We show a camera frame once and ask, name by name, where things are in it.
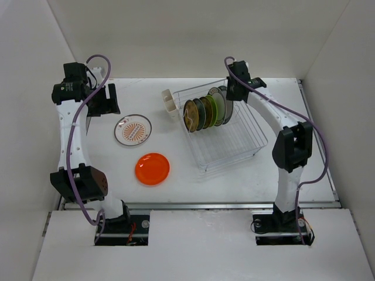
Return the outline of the orange plastic plate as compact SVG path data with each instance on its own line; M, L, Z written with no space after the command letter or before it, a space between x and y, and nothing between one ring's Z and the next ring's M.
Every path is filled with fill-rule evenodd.
M135 165L135 177L146 186L161 184L169 176L169 160L160 153L147 153Z

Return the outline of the white plate orange sunburst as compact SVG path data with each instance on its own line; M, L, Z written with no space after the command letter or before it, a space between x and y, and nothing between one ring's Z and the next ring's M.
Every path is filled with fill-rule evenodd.
M140 114L130 114L115 125L115 140L124 146L137 146L148 140L152 133L150 120Z

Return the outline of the white plate dark-blue rim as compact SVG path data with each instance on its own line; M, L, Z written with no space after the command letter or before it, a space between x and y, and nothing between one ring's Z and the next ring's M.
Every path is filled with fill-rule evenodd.
M224 96L225 106L226 106L226 114L224 117L223 125L227 124L232 117L233 109L234 109L234 102L227 99L227 87L225 85L219 86L221 93Z

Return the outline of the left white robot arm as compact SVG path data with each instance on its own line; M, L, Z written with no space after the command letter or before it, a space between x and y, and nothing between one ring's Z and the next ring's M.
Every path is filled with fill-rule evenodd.
M87 149L89 120L120 114L114 84L104 85L100 68L66 63L64 79L54 85L52 101L60 124L60 160L50 182L67 203L89 204L118 232L130 228L125 203L109 191L104 172L93 167Z

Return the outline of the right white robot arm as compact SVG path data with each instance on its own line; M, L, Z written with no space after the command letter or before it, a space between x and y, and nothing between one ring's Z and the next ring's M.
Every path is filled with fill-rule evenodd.
M260 78L251 79L245 61L225 62L227 99L244 101L253 107L276 136L272 159L278 167L278 192L271 216L272 226L280 231L296 223L295 202L304 166L312 154L312 130L308 122L300 122L269 92Z

